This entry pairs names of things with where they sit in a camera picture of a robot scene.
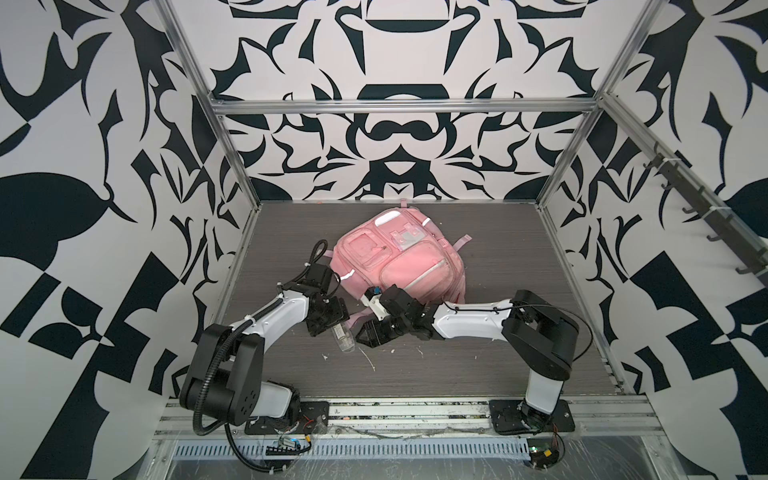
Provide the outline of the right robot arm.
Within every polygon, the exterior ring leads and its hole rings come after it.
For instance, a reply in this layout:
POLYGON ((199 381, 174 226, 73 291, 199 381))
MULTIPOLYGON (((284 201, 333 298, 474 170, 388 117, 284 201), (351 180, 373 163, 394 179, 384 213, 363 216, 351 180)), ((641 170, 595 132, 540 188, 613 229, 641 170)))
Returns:
POLYGON ((529 290, 492 303, 422 303, 404 289, 369 288, 371 310, 355 335, 370 348, 412 335, 422 341, 485 338, 505 341, 529 367, 525 396, 514 408, 512 432, 542 431, 553 420, 570 379, 580 327, 573 317, 529 290))

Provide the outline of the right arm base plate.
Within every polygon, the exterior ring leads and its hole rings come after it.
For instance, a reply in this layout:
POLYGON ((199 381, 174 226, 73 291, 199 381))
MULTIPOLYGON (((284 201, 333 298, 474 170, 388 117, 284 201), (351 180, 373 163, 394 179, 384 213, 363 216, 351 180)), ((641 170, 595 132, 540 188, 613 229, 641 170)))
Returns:
POLYGON ((488 402, 491 425, 499 435, 538 433, 572 433, 576 430, 569 404, 559 400, 552 413, 542 413, 528 406, 524 400, 490 400, 488 402))

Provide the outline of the pink student backpack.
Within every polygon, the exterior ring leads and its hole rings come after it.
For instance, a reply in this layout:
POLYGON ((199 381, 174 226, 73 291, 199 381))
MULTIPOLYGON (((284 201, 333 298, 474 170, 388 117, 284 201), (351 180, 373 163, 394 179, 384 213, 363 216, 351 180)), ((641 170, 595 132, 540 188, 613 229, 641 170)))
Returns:
POLYGON ((450 242, 430 217, 403 202, 343 235, 329 254, 330 267, 356 299, 370 287, 397 286, 422 303, 462 303, 466 273, 459 251, 471 240, 450 242))

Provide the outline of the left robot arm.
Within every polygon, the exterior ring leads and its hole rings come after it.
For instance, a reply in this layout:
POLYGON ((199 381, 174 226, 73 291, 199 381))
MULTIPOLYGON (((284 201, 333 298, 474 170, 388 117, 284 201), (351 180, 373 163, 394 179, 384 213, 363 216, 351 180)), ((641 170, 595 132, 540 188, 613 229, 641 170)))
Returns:
POLYGON ((203 331, 179 394, 180 406, 192 412, 195 434, 241 426, 253 417, 296 422, 299 394, 262 379, 265 353, 298 324, 316 337, 349 319, 333 282, 340 281, 330 266, 307 265, 255 313, 203 331))

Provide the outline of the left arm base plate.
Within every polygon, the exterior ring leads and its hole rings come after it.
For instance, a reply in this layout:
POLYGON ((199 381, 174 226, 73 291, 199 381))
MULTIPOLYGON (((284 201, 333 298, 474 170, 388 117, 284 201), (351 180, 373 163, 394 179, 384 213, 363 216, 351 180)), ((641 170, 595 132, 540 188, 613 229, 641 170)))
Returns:
POLYGON ((302 434, 317 423, 326 424, 330 412, 327 401, 300 401, 292 404, 282 417, 252 417, 244 427, 246 435, 302 434))

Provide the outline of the clear plastic small case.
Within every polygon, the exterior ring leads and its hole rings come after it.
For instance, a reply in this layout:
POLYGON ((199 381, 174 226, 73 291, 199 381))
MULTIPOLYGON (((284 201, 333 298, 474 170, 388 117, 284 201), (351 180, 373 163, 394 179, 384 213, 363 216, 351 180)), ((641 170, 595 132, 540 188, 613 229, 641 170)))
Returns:
POLYGON ((332 333, 341 352, 349 353, 355 350, 354 337, 345 323, 335 325, 332 333))

